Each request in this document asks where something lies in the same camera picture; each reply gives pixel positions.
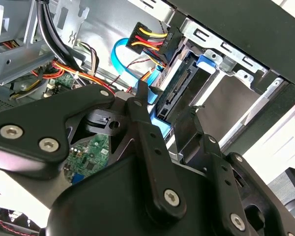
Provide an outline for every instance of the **mounting hole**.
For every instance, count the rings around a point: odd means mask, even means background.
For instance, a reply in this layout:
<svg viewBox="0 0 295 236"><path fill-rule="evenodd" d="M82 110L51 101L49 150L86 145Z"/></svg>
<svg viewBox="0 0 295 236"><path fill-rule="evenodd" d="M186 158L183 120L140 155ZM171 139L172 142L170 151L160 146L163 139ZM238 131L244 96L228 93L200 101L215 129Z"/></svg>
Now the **mounting hole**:
<svg viewBox="0 0 295 236"><path fill-rule="evenodd" d="M157 155L162 155L162 152L159 149L154 150Z"/></svg>
<svg viewBox="0 0 295 236"><path fill-rule="evenodd" d="M224 171L228 171L228 169L227 169L225 166L222 166L222 169L223 169Z"/></svg>
<svg viewBox="0 0 295 236"><path fill-rule="evenodd" d="M227 185L231 186L231 182L229 182L228 180L225 181Z"/></svg>
<svg viewBox="0 0 295 236"><path fill-rule="evenodd" d="M114 130L114 129L118 129L120 126L120 123L118 121L112 121L110 124L109 124L109 128Z"/></svg>
<svg viewBox="0 0 295 236"><path fill-rule="evenodd" d="M135 104L137 104L139 107L141 107L141 106L142 106L142 103L141 103L141 102L139 102L139 101L137 101L137 100L136 100L136 101L134 101L134 103L135 103Z"/></svg>

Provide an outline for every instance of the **black plastic bracket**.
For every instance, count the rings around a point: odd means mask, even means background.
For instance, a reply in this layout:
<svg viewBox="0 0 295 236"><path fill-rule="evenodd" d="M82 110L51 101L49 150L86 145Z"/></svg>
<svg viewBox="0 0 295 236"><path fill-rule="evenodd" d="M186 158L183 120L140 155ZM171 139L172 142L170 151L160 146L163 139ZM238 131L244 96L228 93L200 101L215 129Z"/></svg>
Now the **black plastic bracket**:
<svg viewBox="0 0 295 236"><path fill-rule="evenodd" d="M264 218L265 236L295 235L295 218L288 212L256 172L254 172L247 161L238 153L233 152L226 156L226 160L249 186L249 195L241 199L248 220L251 219L247 210L251 206L256 206L260 211L258 215Z"/></svg>
<svg viewBox="0 0 295 236"><path fill-rule="evenodd" d="M90 85L0 112L0 129L15 125L23 132L18 139L0 134L0 169L34 178L55 177L69 153L68 134L87 113L109 108L114 100L106 88ZM39 142L44 138L56 140L58 150L43 151Z"/></svg>

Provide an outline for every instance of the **black cable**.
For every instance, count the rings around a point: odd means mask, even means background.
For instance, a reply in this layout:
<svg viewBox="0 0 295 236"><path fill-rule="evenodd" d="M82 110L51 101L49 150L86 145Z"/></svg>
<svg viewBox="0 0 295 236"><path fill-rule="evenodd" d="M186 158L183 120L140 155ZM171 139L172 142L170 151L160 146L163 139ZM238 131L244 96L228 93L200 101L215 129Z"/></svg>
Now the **black cable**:
<svg viewBox="0 0 295 236"><path fill-rule="evenodd" d="M61 40L61 38L59 37L59 35L56 31L55 25L54 25L53 20L51 18L49 5L44 4L43 9L44 9L44 15L45 15L45 20L46 20L48 32L49 32L51 38L53 39L53 41L55 42L55 44L57 45L57 47L59 48L59 50L62 52L64 58L66 59L66 64L69 65L72 69L82 72L80 67L78 66L78 64L74 60L72 54L68 50L67 46L63 43L63 41Z"/></svg>
<svg viewBox="0 0 295 236"><path fill-rule="evenodd" d="M165 33L165 30L164 30L164 27L163 27L162 22L161 22L161 21L158 21L158 22L159 22L159 24L161 25L161 28L162 28L163 33Z"/></svg>
<svg viewBox="0 0 295 236"><path fill-rule="evenodd" d="M44 16L44 8L43 5L40 1L37 1L37 21L38 21L38 26L41 32L41 35L43 36L43 39L45 40L46 44L48 47L51 49L51 51L55 54L55 56L61 61L61 63L66 65L66 60L59 51L58 47L55 45L53 42L49 32L47 25L45 24L45 16Z"/></svg>

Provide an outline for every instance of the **black metal arm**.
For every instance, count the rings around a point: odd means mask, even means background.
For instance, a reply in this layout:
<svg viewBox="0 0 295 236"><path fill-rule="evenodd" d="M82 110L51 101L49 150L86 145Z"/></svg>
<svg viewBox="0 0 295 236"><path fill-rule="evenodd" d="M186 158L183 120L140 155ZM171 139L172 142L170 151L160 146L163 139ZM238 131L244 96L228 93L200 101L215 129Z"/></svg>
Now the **black metal arm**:
<svg viewBox="0 0 295 236"><path fill-rule="evenodd" d="M183 164L202 173L172 164L147 104L139 82L126 101L92 85L0 113L0 169L30 178L55 177L71 146L110 135L109 167L63 192L44 234L295 236L295 219L241 156L221 153L193 108L174 129Z"/></svg>

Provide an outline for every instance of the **screw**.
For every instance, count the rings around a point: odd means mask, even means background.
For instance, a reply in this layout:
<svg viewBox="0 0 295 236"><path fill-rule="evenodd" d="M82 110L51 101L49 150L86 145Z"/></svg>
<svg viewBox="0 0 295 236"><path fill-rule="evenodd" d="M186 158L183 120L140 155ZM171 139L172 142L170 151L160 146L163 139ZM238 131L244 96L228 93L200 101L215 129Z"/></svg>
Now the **screw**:
<svg viewBox="0 0 295 236"><path fill-rule="evenodd" d="M16 125L6 125L0 129L0 134L6 139L18 139L23 135L23 130Z"/></svg>
<svg viewBox="0 0 295 236"><path fill-rule="evenodd" d="M39 147L43 151L46 151L46 152L54 152L54 151L57 151L58 150L59 143L56 140L54 140L54 139L45 138L45 139L42 139L39 142Z"/></svg>
<svg viewBox="0 0 295 236"><path fill-rule="evenodd" d="M277 81L274 81L274 85L275 86L278 86L279 84L280 84L280 81L278 81L278 80Z"/></svg>
<svg viewBox="0 0 295 236"><path fill-rule="evenodd" d="M139 101L134 101L134 103L137 104L137 105L140 106L140 107L142 106L142 103L139 102Z"/></svg>
<svg viewBox="0 0 295 236"><path fill-rule="evenodd" d="M208 139L210 139L210 141L212 142L212 143L216 143L216 140L214 139L214 138L212 138L211 136L209 136L209 138Z"/></svg>
<svg viewBox="0 0 295 236"><path fill-rule="evenodd" d="M240 156L235 155L235 157L236 157L236 160L237 160L237 161L242 162L242 158L241 158Z"/></svg>
<svg viewBox="0 0 295 236"><path fill-rule="evenodd" d="M177 207L179 205L179 202L180 202L179 196L172 189L166 189L165 190L164 198L173 207Z"/></svg>
<svg viewBox="0 0 295 236"><path fill-rule="evenodd" d="M237 229L239 229L240 231L245 231L245 229L246 229L245 224L244 224L243 220L238 215L232 213L231 214L231 221Z"/></svg>
<svg viewBox="0 0 295 236"><path fill-rule="evenodd" d="M104 96L109 96L109 93L107 93L107 92L104 91L104 90L101 90L100 93L101 93L102 95L104 95Z"/></svg>

